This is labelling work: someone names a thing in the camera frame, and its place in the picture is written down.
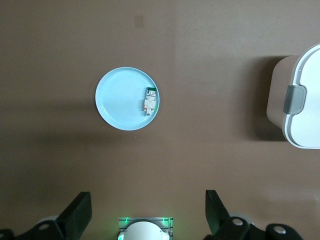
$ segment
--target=plate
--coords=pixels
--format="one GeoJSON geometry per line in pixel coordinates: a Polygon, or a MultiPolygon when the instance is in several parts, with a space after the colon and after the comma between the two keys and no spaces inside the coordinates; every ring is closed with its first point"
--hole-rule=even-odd
{"type": "Polygon", "coordinates": [[[137,130],[148,125],[159,109],[159,91],[154,81],[133,67],[119,67],[101,78],[95,104],[101,117],[120,130],[137,130]],[[156,88],[154,112],[147,116],[144,102],[147,88],[156,88]]]}

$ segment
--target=white container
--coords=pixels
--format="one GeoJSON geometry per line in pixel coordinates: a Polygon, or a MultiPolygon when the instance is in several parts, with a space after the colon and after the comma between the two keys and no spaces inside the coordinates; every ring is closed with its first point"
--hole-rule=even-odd
{"type": "Polygon", "coordinates": [[[320,44],[278,62],[266,114],[295,147],[320,149],[320,44]]]}

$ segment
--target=black bracket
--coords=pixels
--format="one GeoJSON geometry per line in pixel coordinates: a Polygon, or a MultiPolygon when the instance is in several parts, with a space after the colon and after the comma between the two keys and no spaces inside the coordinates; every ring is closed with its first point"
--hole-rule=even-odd
{"type": "Polygon", "coordinates": [[[303,240],[284,224],[270,224],[263,231],[241,217],[230,217],[215,190],[205,192],[205,216],[212,235],[204,240],[303,240]]]}
{"type": "Polygon", "coordinates": [[[91,217],[90,192],[81,192],[56,220],[42,221],[19,236],[2,229],[0,240],[79,240],[91,217]]]}

